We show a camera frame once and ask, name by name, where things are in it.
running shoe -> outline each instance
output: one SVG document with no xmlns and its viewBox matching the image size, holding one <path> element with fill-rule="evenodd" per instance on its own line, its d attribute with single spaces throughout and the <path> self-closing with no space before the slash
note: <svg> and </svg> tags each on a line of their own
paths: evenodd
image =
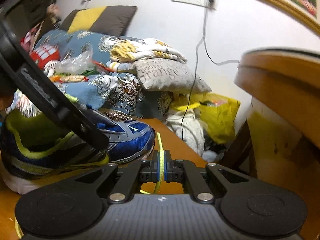
<svg viewBox="0 0 320 240">
<path fill-rule="evenodd" d="M 85 106 L 82 111 L 109 138 L 106 149 L 95 150 L 44 114 L 27 118 L 15 109 L 7 115 L 0 136 L 0 173 L 11 190 L 25 194 L 83 169 L 126 163 L 152 152 L 155 131 L 149 125 L 137 120 L 114 122 Z"/>
</svg>

yellow bag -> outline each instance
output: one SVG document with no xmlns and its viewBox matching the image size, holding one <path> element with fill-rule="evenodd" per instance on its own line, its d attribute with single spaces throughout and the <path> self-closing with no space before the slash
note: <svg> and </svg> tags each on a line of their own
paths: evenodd
<svg viewBox="0 0 320 240">
<path fill-rule="evenodd" d="M 185 111 L 188 98 L 176 97 L 171 107 L 176 111 Z M 208 127 L 205 131 L 217 144 L 227 143 L 235 139 L 234 120 L 238 112 L 240 102 L 214 93 L 193 94 L 190 98 L 188 109 L 199 109 L 200 120 Z"/>
</svg>

white swoosh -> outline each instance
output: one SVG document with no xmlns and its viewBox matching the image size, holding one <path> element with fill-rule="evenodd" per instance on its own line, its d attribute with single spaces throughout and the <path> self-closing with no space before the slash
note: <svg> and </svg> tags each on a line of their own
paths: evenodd
<svg viewBox="0 0 320 240">
<path fill-rule="evenodd" d="M 133 127 L 131 127 L 130 125 L 128 125 L 132 130 L 134 130 L 134 131 L 137 131 L 138 129 L 137 128 L 133 128 Z"/>
</svg>

black cable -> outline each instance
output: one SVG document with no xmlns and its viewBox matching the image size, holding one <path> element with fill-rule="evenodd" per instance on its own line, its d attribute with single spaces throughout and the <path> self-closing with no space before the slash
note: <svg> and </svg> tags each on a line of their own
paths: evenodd
<svg viewBox="0 0 320 240">
<path fill-rule="evenodd" d="M 216 62 L 214 62 L 214 61 L 212 60 L 212 58 L 209 56 L 209 53 L 208 53 L 208 50 L 207 50 L 207 44 L 206 44 L 206 41 L 205 41 L 207 18 L 208 18 L 208 8 L 209 8 L 208 6 L 209 6 L 209 2 L 207 1 L 207 5 L 206 5 L 206 7 L 204 8 L 202 38 L 201 38 L 201 40 L 199 41 L 199 43 L 197 44 L 197 46 L 196 46 L 195 79 L 194 79 L 193 84 L 192 84 L 192 86 L 191 86 L 191 90 L 190 90 L 190 94 L 189 94 L 189 100 L 188 100 L 188 104 L 187 104 L 187 109 L 186 109 L 186 111 L 184 112 L 184 115 L 183 115 L 182 121 L 181 121 L 181 135 L 182 135 L 182 140 L 183 140 L 183 119 L 184 119 L 184 117 L 185 117 L 186 114 L 187 114 L 187 111 L 188 111 L 188 108 L 189 108 L 189 105 L 190 105 L 192 90 L 193 90 L 193 88 L 194 88 L 194 86 L 195 86 L 195 84 L 196 84 L 197 69 L 198 69 L 198 62 L 199 62 L 198 49 L 199 49 L 201 43 L 202 43 L 202 42 L 204 43 L 205 52 L 207 53 L 207 56 L 209 57 L 209 59 L 210 59 L 215 65 L 221 66 L 221 65 L 225 65 L 225 64 L 229 64 L 229 63 L 240 63 L 238 60 L 226 60 L 226 61 L 223 61 L 223 62 L 220 62 L 220 63 L 216 63 Z"/>
</svg>

wall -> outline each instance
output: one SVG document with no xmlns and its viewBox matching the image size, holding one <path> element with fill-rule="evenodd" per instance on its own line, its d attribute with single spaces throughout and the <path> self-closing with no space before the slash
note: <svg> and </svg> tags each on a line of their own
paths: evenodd
<svg viewBox="0 0 320 240">
<path fill-rule="evenodd" d="M 63 18 L 82 8 L 80 0 L 57 0 Z M 138 11 L 126 35 L 160 39 L 188 58 L 195 68 L 195 47 L 202 36 L 204 8 L 170 0 L 92 0 L 89 8 L 102 5 L 134 5 Z M 240 59 L 249 50 L 266 46 L 284 46 L 320 51 L 320 39 L 305 26 L 276 8 L 258 0 L 217 0 L 216 10 L 209 12 L 207 47 L 217 61 Z M 251 96 L 234 83 L 236 64 L 214 65 L 199 49 L 198 74 L 215 93 L 241 101 L 236 130 L 245 120 Z"/>
</svg>

